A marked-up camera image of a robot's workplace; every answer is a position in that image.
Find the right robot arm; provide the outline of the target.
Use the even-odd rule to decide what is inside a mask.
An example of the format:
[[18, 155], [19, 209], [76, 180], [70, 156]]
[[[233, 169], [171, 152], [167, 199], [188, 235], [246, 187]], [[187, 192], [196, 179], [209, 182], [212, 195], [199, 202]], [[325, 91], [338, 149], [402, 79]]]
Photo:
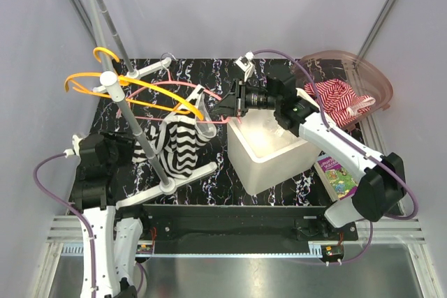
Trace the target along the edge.
[[355, 179], [355, 193], [333, 202], [317, 222], [322, 238], [334, 239], [350, 222], [379, 221], [406, 195], [404, 162], [399, 155], [385, 155], [366, 147], [330, 124], [321, 108], [279, 79], [269, 77], [264, 87], [235, 80], [230, 91], [212, 108], [212, 114], [244, 117], [254, 109], [272, 110], [284, 130], [315, 144]]

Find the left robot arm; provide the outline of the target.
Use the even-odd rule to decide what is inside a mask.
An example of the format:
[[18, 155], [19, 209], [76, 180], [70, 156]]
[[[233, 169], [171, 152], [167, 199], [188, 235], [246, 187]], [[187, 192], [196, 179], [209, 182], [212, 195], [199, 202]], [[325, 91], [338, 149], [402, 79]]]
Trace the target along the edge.
[[117, 209], [117, 173], [131, 163], [134, 139], [124, 133], [92, 133], [78, 142], [80, 163], [73, 201], [83, 239], [81, 297], [137, 297], [133, 282], [139, 239], [151, 230], [141, 208]]

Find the black white striped tank top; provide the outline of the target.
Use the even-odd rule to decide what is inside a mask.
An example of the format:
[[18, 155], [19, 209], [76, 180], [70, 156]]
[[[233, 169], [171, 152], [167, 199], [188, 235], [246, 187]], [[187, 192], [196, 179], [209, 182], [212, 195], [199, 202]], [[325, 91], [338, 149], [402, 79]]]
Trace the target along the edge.
[[198, 151], [217, 135], [205, 106], [205, 88], [198, 85], [186, 98], [204, 116], [201, 122], [194, 113], [180, 105], [184, 114], [171, 112], [158, 126], [149, 128], [147, 138], [169, 177], [187, 179], [196, 169]]

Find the red white striped tank top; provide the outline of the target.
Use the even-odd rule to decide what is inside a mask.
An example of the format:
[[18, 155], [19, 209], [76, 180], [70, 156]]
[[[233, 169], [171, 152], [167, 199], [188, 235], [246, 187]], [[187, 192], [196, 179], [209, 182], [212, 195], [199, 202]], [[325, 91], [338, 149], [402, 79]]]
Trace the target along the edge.
[[340, 127], [345, 128], [358, 117], [369, 112], [375, 104], [373, 96], [359, 96], [346, 82], [338, 79], [315, 84], [325, 113]]

